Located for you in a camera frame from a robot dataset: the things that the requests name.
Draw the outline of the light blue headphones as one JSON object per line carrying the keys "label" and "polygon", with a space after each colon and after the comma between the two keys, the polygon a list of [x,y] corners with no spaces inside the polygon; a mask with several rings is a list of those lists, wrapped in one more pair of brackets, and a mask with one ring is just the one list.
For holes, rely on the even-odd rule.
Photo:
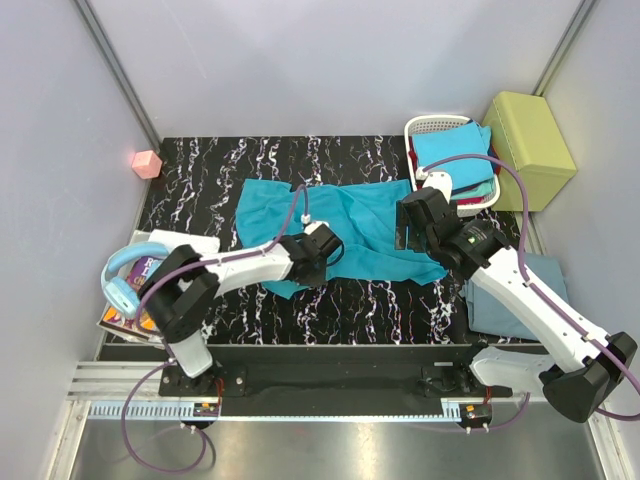
{"label": "light blue headphones", "polygon": [[168,249],[157,242],[139,242],[123,247],[112,254],[101,272],[101,288],[107,302],[123,317],[133,318],[140,305],[136,291],[119,276],[124,266],[144,256],[164,259]]}

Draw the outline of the stack of papers and books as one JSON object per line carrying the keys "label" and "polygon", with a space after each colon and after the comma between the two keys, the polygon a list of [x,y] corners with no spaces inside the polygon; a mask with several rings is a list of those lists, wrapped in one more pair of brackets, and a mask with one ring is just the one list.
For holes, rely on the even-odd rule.
{"label": "stack of papers and books", "polygon": [[[220,240],[215,236],[192,235],[161,229],[155,229],[150,233],[137,231],[128,245],[147,241],[163,244],[169,253],[184,244],[190,245],[202,254],[214,254],[220,249]],[[126,280],[138,296],[142,286],[164,259],[144,256],[121,268],[119,276]],[[155,344],[160,342],[159,331],[146,312],[141,313],[139,318],[135,316],[125,318],[107,302],[107,309],[98,325],[127,341]]]}

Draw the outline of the folded grey-blue t shirt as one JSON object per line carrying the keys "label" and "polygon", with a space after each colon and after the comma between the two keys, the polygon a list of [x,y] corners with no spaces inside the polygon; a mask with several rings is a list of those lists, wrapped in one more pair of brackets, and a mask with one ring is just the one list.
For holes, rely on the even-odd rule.
{"label": "folded grey-blue t shirt", "polygon": [[[526,253],[525,264],[542,282],[568,302],[564,275],[555,258]],[[461,295],[466,300],[469,329],[472,332],[537,341],[537,337],[498,299],[475,283],[467,281]]]}

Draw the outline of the white perforated laundry basket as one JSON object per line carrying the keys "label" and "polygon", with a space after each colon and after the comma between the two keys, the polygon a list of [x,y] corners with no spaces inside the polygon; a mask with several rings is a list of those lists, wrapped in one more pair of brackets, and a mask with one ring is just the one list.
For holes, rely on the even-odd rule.
{"label": "white perforated laundry basket", "polygon": [[[409,181],[412,190],[414,190],[415,187],[414,172],[412,166],[408,162],[409,148],[412,147],[414,150],[412,136],[416,134],[439,132],[443,130],[453,129],[470,122],[476,121],[460,115],[422,115],[415,117],[406,123],[404,127],[404,141],[407,155],[407,164],[409,168]],[[474,216],[480,213],[482,210],[493,206],[499,199],[499,196],[500,186],[498,187],[498,194],[495,195],[495,197],[490,202],[471,206],[458,206],[458,214],[462,217]]]}

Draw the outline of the light blue shirt in basket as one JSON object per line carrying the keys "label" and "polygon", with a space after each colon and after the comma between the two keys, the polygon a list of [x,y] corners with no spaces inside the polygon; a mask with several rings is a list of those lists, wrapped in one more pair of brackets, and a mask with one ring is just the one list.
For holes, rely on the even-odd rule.
{"label": "light blue shirt in basket", "polygon": [[[429,167],[436,161],[459,155],[487,155],[490,140],[491,129],[476,122],[412,136],[414,152],[420,167]],[[439,165],[438,168],[451,176],[454,190],[466,189],[493,178],[492,164],[483,158],[455,160]]]}

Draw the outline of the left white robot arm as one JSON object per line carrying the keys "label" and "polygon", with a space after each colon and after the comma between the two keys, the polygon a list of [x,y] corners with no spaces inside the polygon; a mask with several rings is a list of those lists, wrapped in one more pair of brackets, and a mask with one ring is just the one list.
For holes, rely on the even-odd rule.
{"label": "left white robot arm", "polygon": [[209,259],[183,244],[143,284],[138,292],[140,306],[159,330],[169,356],[182,369],[181,384],[193,395],[203,396],[216,382],[214,359],[200,333],[214,300],[263,282],[322,285],[327,268],[344,251],[344,243],[324,222],[313,222],[301,233],[281,235],[259,247]]}

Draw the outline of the teal t shirt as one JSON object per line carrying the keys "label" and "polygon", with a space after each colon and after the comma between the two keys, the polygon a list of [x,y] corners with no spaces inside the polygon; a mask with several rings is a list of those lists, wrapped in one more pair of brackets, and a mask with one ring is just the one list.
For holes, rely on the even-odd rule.
{"label": "teal t shirt", "polygon": [[[311,218],[327,222],[344,243],[344,255],[327,269],[327,279],[411,280],[425,285],[447,275],[428,255],[395,248],[396,202],[410,192],[407,180],[308,189]],[[293,199],[287,183],[246,180],[235,214],[241,245],[255,247],[272,240]]]}

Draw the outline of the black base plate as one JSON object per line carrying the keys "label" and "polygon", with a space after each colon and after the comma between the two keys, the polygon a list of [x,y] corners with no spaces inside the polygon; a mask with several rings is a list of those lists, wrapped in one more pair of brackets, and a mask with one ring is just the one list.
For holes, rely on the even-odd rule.
{"label": "black base plate", "polygon": [[470,373],[472,347],[458,346],[216,346],[214,364],[190,378],[178,366],[161,374],[162,396],[251,397],[275,388],[329,391],[406,390],[429,397],[507,396]]}

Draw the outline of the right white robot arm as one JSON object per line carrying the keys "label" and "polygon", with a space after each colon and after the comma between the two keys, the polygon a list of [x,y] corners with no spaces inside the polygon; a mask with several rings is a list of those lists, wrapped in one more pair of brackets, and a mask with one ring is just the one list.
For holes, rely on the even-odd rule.
{"label": "right white robot arm", "polygon": [[630,335],[609,334],[579,314],[529,269],[499,229],[482,219],[461,220],[442,191],[427,187],[397,202],[396,246],[427,254],[491,294],[546,350],[478,349],[453,374],[463,395],[488,386],[540,392],[565,418],[584,423],[630,377],[638,349]]}

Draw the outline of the red shirt in basket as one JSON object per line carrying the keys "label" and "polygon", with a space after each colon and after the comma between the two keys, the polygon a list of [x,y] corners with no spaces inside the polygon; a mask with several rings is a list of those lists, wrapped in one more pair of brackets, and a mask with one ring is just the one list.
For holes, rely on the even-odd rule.
{"label": "red shirt in basket", "polygon": [[[419,167],[417,164],[417,155],[412,147],[409,148],[408,157],[408,162],[412,166],[414,172],[414,190],[420,190],[425,179],[424,175],[418,172]],[[501,171],[501,167],[493,164],[492,169],[494,176],[491,179],[463,189],[455,190],[452,193],[452,199],[457,203],[458,206],[471,206],[481,203],[487,203],[490,202],[495,197],[495,195],[498,194],[498,174]]]}

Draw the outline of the green storage box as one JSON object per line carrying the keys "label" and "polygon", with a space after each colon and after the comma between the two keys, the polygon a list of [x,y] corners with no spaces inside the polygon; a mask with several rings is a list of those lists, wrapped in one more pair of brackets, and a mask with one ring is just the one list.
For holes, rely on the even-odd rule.
{"label": "green storage box", "polygon": [[498,159],[521,178],[531,212],[544,210],[577,173],[547,101],[503,91],[496,95],[482,124],[491,130]]}

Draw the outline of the pink cube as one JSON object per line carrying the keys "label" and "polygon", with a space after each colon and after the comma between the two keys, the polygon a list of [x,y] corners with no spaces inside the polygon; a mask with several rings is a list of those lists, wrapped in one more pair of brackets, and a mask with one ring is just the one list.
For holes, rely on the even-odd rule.
{"label": "pink cube", "polygon": [[162,160],[153,150],[137,152],[131,162],[132,171],[143,180],[157,178],[162,166]]}

